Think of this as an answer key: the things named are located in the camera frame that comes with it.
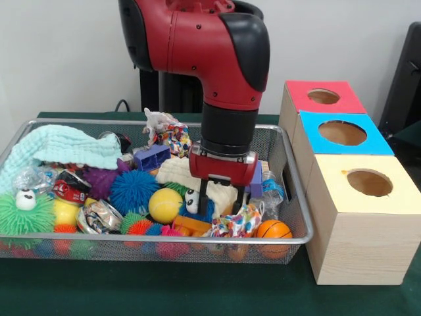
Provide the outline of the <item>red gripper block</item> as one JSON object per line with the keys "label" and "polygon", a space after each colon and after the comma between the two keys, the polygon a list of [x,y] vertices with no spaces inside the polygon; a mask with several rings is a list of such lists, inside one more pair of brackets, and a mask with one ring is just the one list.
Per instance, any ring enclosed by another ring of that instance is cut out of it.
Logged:
{"label": "red gripper block", "polygon": [[189,150],[189,170],[193,177],[201,179],[199,190],[199,214],[207,213],[208,181],[229,182],[235,186],[237,197],[233,203],[232,213],[237,214],[243,205],[245,186],[252,179],[258,162],[258,154],[250,151],[242,157],[223,157],[213,155],[204,150],[199,142],[194,143]]}

